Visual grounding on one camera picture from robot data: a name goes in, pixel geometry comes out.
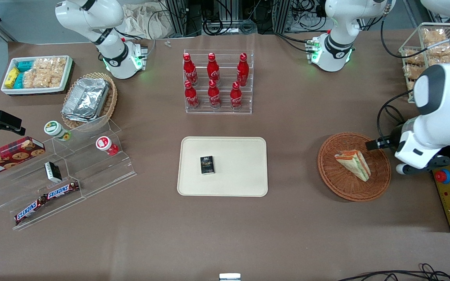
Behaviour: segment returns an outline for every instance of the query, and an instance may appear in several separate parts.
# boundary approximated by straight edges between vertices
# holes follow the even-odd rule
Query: table
[[[386,32],[389,47],[396,50],[410,33]],[[400,60],[385,53],[377,32],[359,35],[337,73],[308,65],[275,36],[201,36],[171,45],[158,41],[145,72],[115,80],[113,120],[138,175],[23,231],[12,231],[9,214],[0,212],[0,281],[205,281],[221,272],[240,272],[245,281],[331,280],[417,270],[418,263],[450,274],[450,233],[429,174],[393,173],[387,192],[366,203],[340,199],[318,174],[316,155],[327,137],[351,131],[376,138],[378,109],[406,90]],[[253,48],[253,114],[186,114],[184,48]],[[36,55],[70,55],[73,80],[105,72],[91,43],[9,43],[10,58]],[[61,119],[63,98],[0,92],[0,110],[21,117],[27,135],[44,140],[43,124]],[[395,104],[406,117],[417,114],[405,100]],[[392,126],[383,117],[384,132]],[[263,137],[268,194],[180,196],[180,142],[189,135]],[[0,145],[17,138],[0,132]],[[392,167],[397,163],[391,158]]]

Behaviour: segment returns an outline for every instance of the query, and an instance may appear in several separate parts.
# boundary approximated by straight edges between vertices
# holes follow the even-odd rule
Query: cookie box
[[[45,146],[32,137],[23,137],[0,147],[0,172],[45,153]]]
[[[67,86],[67,82],[69,79],[69,74],[73,66],[73,60],[68,55],[57,55],[57,56],[47,56],[47,57],[16,57],[11,59],[9,62],[9,66],[7,72],[5,73],[5,79],[8,77],[9,72],[13,67],[16,67],[19,62],[27,62],[34,61],[36,59],[51,59],[52,57],[65,57],[67,59],[66,65],[64,68],[64,73],[62,74],[60,86],[58,87],[44,87],[44,88],[30,88],[30,89],[10,89],[5,86],[3,82],[1,84],[1,91],[7,94],[8,96],[36,96],[41,94],[63,94],[62,91]]]

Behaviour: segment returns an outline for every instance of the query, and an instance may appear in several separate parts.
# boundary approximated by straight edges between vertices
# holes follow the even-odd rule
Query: red button
[[[435,173],[435,179],[439,183],[443,183],[447,180],[447,174],[444,171],[438,171]]]

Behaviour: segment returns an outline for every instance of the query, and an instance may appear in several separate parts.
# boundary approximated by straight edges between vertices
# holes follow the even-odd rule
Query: brown woven basket
[[[360,133],[332,135],[320,147],[317,166],[325,184],[339,196],[350,201],[371,201],[380,197],[388,188],[391,169],[388,158],[380,150],[368,151],[366,142],[372,139]],[[339,151],[361,151],[371,171],[368,181],[362,181],[341,165],[334,155]]]
[[[109,92],[107,93],[108,96],[105,100],[104,107],[102,108],[102,113],[100,114],[100,116],[107,115],[109,118],[112,117],[112,114],[114,113],[114,108],[116,107],[116,102],[118,101],[118,90],[116,89],[116,85],[114,84],[114,81],[112,81],[112,78],[110,78],[108,75],[106,75],[104,73],[96,73],[96,72],[86,74],[81,78],[94,78],[94,79],[102,78],[105,81],[109,82],[110,87],[109,87]],[[70,96],[70,92],[72,91],[74,86],[77,84],[77,81],[79,81],[79,79],[76,80],[72,86],[70,86],[70,88],[67,92],[67,95],[64,99],[64,104],[66,104],[68,97]],[[77,128],[85,123],[85,122],[80,122],[80,121],[69,120],[63,114],[62,114],[62,120],[64,120],[64,123],[67,125],[67,127],[71,128],[71,129]]]

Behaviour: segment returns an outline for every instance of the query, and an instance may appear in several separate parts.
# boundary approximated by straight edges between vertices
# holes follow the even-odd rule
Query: aluminum foil container
[[[61,113],[70,120],[88,122],[96,119],[109,92],[109,82],[101,78],[81,78],[62,108]]]

